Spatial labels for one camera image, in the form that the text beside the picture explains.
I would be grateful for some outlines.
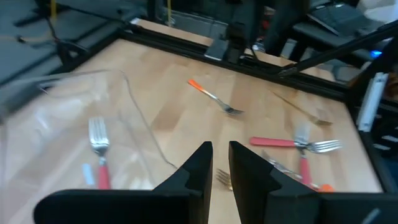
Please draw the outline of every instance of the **white bracket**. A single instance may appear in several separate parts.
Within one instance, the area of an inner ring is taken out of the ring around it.
[[[139,18],[133,18],[130,23],[136,25],[140,21]]]
[[[359,131],[371,131],[387,79],[388,74],[379,72],[376,73],[376,76],[369,82],[356,120]]]

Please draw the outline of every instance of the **red handle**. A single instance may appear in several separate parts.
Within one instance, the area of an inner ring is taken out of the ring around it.
[[[311,186],[312,179],[310,173],[310,165],[306,157],[300,157],[300,174],[302,176],[301,183],[307,186]]]
[[[98,188],[100,190],[109,190],[111,189],[111,182],[109,181],[109,172],[108,166],[106,164],[99,166],[99,180],[98,180]]]
[[[277,146],[277,147],[295,147],[294,141],[284,139],[270,139],[251,137],[250,144],[253,146]]]

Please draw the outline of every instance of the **laptop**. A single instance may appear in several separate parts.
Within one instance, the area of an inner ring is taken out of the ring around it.
[[[358,29],[370,24],[360,10],[331,0],[311,0],[307,16],[338,36],[355,35]]]

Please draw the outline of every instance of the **silver fork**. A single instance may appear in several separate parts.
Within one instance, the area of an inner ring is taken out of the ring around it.
[[[291,171],[290,169],[283,166],[281,163],[277,162],[275,159],[271,158],[264,150],[261,151],[261,157],[269,162],[271,165],[275,167],[275,169],[281,171],[283,174],[290,176],[293,179],[301,180],[302,176],[296,172]],[[317,184],[311,183],[311,186],[314,189],[319,189]]]
[[[228,190],[233,190],[232,183],[231,183],[231,176],[229,175],[229,173],[227,173],[221,169],[217,169],[216,178]]]
[[[111,189],[108,166],[106,165],[105,153],[109,148],[109,139],[106,134],[104,118],[90,118],[88,120],[88,134],[93,151],[99,155],[98,188]]]
[[[312,142],[307,144],[307,150],[313,153],[325,153],[341,148],[339,140]]]
[[[218,105],[223,109],[223,111],[227,112],[228,114],[231,115],[238,115],[243,113],[244,111],[241,110],[236,110],[232,107],[230,107],[230,105],[222,102],[217,96],[209,93],[208,91],[206,91],[201,85],[199,85],[199,83],[197,83],[195,80],[188,80],[188,84],[195,87],[197,90],[201,91],[202,93],[208,95],[211,99],[215,100]]]

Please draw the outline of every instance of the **wood grain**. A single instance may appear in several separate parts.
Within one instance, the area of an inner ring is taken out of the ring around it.
[[[209,45],[211,43],[211,40],[206,37],[170,27],[146,21],[140,21],[139,24],[202,44]],[[286,59],[266,54],[259,54],[259,56],[261,60],[277,65],[288,63]],[[77,71],[99,69],[115,69],[125,73],[137,105],[153,131],[161,150],[167,159],[176,166],[182,165],[203,141],[212,141],[214,169],[229,171],[228,142],[234,140],[244,144],[257,154],[265,150],[288,169],[298,171],[299,154],[297,150],[249,145],[249,138],[252,136],[291,139],[298,124],[304,121],[309,122],[308,116],[271,92],[275,90],[294,91],[304,98],[307,97],[311,101],[325,105],[333,119],[333,124],[329,126],[311,124],[310,140],[339,139],[343,144],[341,150],[329,154],[307,153],[313,181],[318,184],[330,184],[337,192],[381,191],[355,126],[344,104],[340,102],[125,40],[115,41]],[[308,69],[306,72],[309,75],[331,79],[328,72],[316,68]],[[220,110],[214,101],[187,84],[187,80],[190,78],[195,79],[206,90],[214,93],[233,108],[244,110],[245,113],[241,116],[228,116]],[[30,106],[35,107],[41,103],[40,99],[37,99]],[[115,104],[120,106],[123,103],[127,103],[127,99],[120,97]],[[25,116],[17,114],[11,118],[11,123],[15,127],[27,125],[29,119],[35,118],[35,114],[32,113],[34,111],[29,111],[30,106],[24,108],[25,111],[19,112]],[[87,116],[89,110],[86,108],[82,111],[79,114],[79,119]],[[81,132],[86,135],[86,128],[82,128]],[[116,133],[123,133],[123,130],[120,129]],[[19,141],[19,145],[25,148],[29,147],[27,144],[24,145],[21,138],[15,138],[12,141]],[[55,145],[65,145],[68,142],[71,142],[71,139],[59,139],[58,142],[51,142],[51,145],[47,146],[47,150],[51,146],[57,149]],[[123,142],[126,146],[130,141],[123,139]],[[133,160],[126,159],[131,158],[128,154],[128,151],[122,147],[109,151],[110,159],[114,162],[121,161],[122,164],[110,167],[112,183],[118,188],[133,189],[134,187],[131,187],[133,183],[129,180],[131,181],[134,176],[143,175],[145,172],[140,166],[133,163]],[[37,153],[23,153],[21,150],[16,151],[14,156],[17,157],[14,158],[14,162],[23,162],[18,166],[14,164],[16,172],[10,173],[7,177],[7,184],[13,188],[7,188],[8,200],[6,202],[11,202],[11,200],[15,202],[7,209],[8,222],[6,223],[32,223],[30,217],[32,202],[51,190],[81,187],[83,183],[79,179],[82,176],[80,164],[87,161],[93,163],[97,159],[89,149],[83,150],[82,146],[77,146],[77,142],[72,144],[69,151],[55,150],[43,158],[39,158]],[[45,170],[46,167],[52,166],[57,169]],[[71,167],[68,172],[65,171],[67,167]],[[162,167],[158,164],[154,164],[152,169],[155,172],[162,172]],[[26,182],[23,184],[20,181],[11,182],[12,175],[16,173],[23,174]],[[42,179],[31,178],[37,173]],[[36,188],[27,187],[31,183],[40,181],[47,184],[46,189],[38,191]],[[240,223],[233,193],[215,178],[213,178],[209,223]]]

